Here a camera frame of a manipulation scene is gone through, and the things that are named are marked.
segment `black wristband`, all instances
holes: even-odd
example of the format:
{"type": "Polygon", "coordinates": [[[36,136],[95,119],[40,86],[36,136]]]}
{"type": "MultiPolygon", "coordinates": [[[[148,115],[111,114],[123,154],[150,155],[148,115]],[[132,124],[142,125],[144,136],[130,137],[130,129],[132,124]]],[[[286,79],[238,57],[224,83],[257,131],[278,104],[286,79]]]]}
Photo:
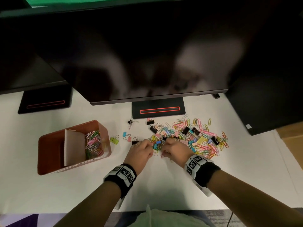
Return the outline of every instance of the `black wristband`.
{"type": "Polygon", "coordinates": [[[103,179],[103,182],[111,181],[116,183],[121,190],[121,199],[124,198],[128,191],[131,189],[137,173],[134,168],[129,164],[121,164],[116,166],[111,172],[109,172],[103,179]]]}
{"type": "Polygon", "coordinates": [[[211,176],[221,168],[215,165],[212,160],[200,155],[191,156],[185,164],[184,169],[202,187],[207,187],[211,176]]]}

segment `cardboard box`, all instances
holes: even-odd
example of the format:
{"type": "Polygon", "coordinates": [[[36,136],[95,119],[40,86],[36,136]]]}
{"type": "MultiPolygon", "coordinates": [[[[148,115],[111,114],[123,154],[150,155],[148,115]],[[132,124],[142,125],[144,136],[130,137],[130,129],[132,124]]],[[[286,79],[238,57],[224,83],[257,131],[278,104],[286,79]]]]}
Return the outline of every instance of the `cardboard box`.
{"type": "Polygon", "coordinates": [[[66,171],[81,165],[88,164],[111,155],[112,150],[109,142],[107,129],[97,120],[82,123],[76,126],[65,128],[53,133],[43,135],[38,142],[38,174],[45,175],[49,173],[57,173],[66,171]],[[93,159],[83,161],[81,163],[64,167],[64,136],[65,129],[74,130],[87,134],[91,131],[100,131],[101,146],[103,153],[93,159]]]}
{"type": "Polygon", "coordinates": [[[276,130],[303,169],[303,122],[294,123],[276,130]]]}

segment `plastic bin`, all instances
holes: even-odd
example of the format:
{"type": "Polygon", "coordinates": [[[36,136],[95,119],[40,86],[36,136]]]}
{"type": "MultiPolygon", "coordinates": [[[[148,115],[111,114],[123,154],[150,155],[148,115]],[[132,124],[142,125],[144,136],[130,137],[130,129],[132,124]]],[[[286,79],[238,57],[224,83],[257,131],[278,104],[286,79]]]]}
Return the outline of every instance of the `plastic bin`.
{"type": "Polygon", "coordinates": [[[38,142],[38,174],[39,175],[66,171],[75,167],[79,167],[84,164],[88,164],[90,162],[94,162],[106,158],[111,155],[112,150],[109,142],[107,129],[97,120],[82,123],[65,129],[43,135],[39,138],[39,142],[38,142]],[[83,134],[87,134],[91,131],[99,130],[103,153],[101,153],[101,155],[96,158],[89,159],[75,165],[64,166],[65,129],[75,130],[83,134]]]}

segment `desk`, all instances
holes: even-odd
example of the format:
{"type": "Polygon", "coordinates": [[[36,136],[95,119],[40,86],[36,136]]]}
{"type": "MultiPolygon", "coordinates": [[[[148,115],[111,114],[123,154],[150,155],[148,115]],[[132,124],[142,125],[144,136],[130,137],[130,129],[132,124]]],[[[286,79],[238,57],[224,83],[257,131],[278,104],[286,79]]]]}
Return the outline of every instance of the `desk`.
{"type": "MultiPolygon", "coordinates": [[[[139,140],[150,137],[145,119],[128,130],[131,103],[91,106],[77,91],[67,109],[17,114],[22,92],[0,95],[0,213],[65,213],[93,192],[103,177],[123,162],[130,143],[122,139],[127,131],[139,140]],[[38,139],[41,135],[76,124],[98,120],[109,136],[112,155],[65,172],[37,174],[38,139]]],[[[214,157],[224,171],[257,187],[291,207],[303,207],[303,173],[275,131],[251,137],[226,97],[211,95],[185,97],[190,119],[211,118],[211,132],[224,131],[229,149],[214,157]]],[[[182,116],[155,118],[171,124],[182,116]]],[[[119,211],[227,209],[215,195],[206,197],[191,183],[183,169],[169,159],[153,156],[137,178],[119,211]]]]}

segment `black monitor screen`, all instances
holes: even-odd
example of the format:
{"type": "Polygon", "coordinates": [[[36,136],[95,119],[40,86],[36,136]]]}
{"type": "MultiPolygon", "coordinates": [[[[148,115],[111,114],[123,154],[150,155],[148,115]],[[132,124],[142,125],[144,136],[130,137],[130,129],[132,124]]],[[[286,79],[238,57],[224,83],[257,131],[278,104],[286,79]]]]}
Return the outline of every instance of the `black monitor screen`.
{"type": "Polygon", "coordinates": [[[266,8],[241,0],[162,1],[7,22],[98,104],[226,91],[266,8]]]}

